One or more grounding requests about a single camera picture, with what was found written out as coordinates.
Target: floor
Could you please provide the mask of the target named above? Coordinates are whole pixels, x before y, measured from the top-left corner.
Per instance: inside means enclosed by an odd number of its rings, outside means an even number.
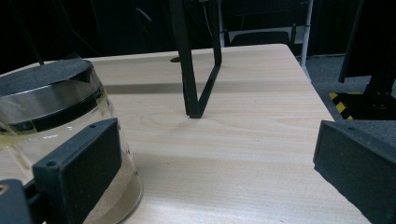
[[[345,83],[338,82],[344,61],[344,55],[314,56],[306,61],[306,68],[312,79],[312,85],[328,108],[335,122],[360,129],[394,147],[396,147],[396,121],[394,120],[344,120],[332,102],[329,92],[363,92],[370,81],[369,77],[350,77]],[[396,85],[393,86],[396,97]]]

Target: hazard tape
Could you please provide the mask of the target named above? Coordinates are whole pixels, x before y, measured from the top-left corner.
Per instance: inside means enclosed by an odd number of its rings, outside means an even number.
[[[341,102],[341,99],[337,93],[330,92],[329,96],[330,96],[330,98],[332,98],[332,102],[335,104],[335,108],[337,108],[338,113],[340,113],[340,115],[341,115],[341,117],[343,117],[343,119],[353,119],[353,117],[348,112],[346,105],[343,102]]]

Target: chair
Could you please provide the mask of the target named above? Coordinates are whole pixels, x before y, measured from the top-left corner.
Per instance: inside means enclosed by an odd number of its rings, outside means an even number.
[[[295,53],[296,27],[305,23],[306,6],[306,0],[222,1],[225,47],[285,44]],[[290,28],[290,31],[262,30],[284,27]],[[230,32],[242,33],[241,31],[248,33],[237,34],[230,40]]]

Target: wooden table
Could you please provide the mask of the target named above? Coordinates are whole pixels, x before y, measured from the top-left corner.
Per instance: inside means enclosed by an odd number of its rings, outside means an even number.
[[[124,223],[368,223],[314,170],[329,112],[282,45],[223,49],[201,119],[185,115],[175,52],[92,59],[126,133],[144,196]],[[198,90],[211,50],[193,52]],[[0,152],[0,178],[22,173]]]

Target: black metal bracket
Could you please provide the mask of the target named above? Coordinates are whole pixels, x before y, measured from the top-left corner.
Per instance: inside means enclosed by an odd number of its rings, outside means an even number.
[[[180,58],[181,73],[183,79],[184,104],[186,114],[192,119],[199,119],[205,111],[207,101],[218,76],[221,66],[221,46],[219,40],[219,6],[217,0],[209,2],[209,27],[212,33],[213,53],[215,66],[209,75],[204,90],[198,100],[195,76],[192,65],[191,47],[189,43],[186,20],[184,16],[183,0],[171,0],[172,19],[177,42],[178,55]]]

